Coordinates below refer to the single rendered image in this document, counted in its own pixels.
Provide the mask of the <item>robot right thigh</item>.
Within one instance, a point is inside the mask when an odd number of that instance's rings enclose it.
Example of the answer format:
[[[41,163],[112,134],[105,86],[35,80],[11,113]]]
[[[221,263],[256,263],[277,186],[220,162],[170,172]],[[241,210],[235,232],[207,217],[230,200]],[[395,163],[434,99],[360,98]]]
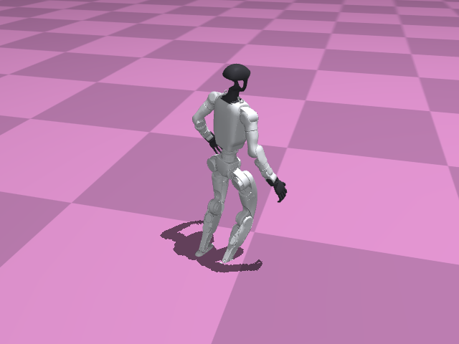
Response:
[[[257,206],[257,186],[249,171],[236,168],[231,172],[232,184],[238,190],[243,210],[236,215],[236,222],[241,226],[246,216],[254,218]]]

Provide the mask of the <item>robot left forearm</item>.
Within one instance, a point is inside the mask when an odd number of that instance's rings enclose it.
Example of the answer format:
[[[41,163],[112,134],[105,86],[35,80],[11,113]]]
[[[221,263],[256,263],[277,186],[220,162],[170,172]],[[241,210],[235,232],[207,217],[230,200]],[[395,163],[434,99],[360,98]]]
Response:
[[[195,126],[195,125],[194,125]],[[208,127],[207,127],[207,124],[205,123],[205,125],[201,128],[198,128],[197,126],[195,126],[196,130],[199,131],[199,133],[202,135],[203,138],[206,138],[208,141],[210,141],[214,136],[211,134],[211,132],[209,131]]]

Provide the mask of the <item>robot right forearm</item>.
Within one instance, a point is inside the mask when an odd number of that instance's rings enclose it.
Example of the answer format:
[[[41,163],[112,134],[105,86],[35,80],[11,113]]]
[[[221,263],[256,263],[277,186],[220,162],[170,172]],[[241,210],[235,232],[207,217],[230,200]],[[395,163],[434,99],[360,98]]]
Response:
[[[264,177],[265,180],[270,179],[273,183],[275,183],[277,176],[273,173],[272,168],[268,164],[267,158],[265,157],[265,152],[261,145],[256,148],[256,155],[257,158],[255,159],[254,163],[259,168],[262,177]]]

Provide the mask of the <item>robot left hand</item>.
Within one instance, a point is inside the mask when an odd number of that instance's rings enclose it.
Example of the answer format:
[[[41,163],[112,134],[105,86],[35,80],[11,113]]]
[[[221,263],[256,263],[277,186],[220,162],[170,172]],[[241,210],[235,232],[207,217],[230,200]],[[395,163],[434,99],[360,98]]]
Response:
[[[211,131],[210,131],[210,132],[211,132]],[[211,134],[214,136],[214,134],[213,134],[212,132],[211,132]],[[204,138],[204,139],[210,144],[210,146],[213,148],[213,150],[214,150],[214,152],[215,152],[216,154],[218,154],[218,152],[216,151],[216,149],[217,149],[220,153],[222,153],[221,150],[217,147],[218,145],[216,144],[215,136],[214,136],[210,141],[208,141],[206,138]],[[216,149],[215,149],[214,147],[215,147]],[[219,147],[220,147],[220,146],[219,146]],[[220,147],[220,148],[221,148],[221,147]],[[221,148],[221,149],[223,149],[223,148]]]

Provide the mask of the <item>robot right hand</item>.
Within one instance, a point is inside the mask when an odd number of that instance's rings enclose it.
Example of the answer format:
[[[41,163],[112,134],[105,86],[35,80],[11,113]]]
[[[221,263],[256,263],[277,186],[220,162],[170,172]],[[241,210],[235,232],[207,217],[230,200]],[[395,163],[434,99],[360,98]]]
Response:
[[[273,186],[275,189],[276,194],[278,195],[280,203],[286,196],[287,190],[285,188],[285,183],[282,181],[279,181],[279,178],[277,177],[275,180],[275,183],[273,183],[270,179],[266,179],[266,181],[269,183],[270,186]]]

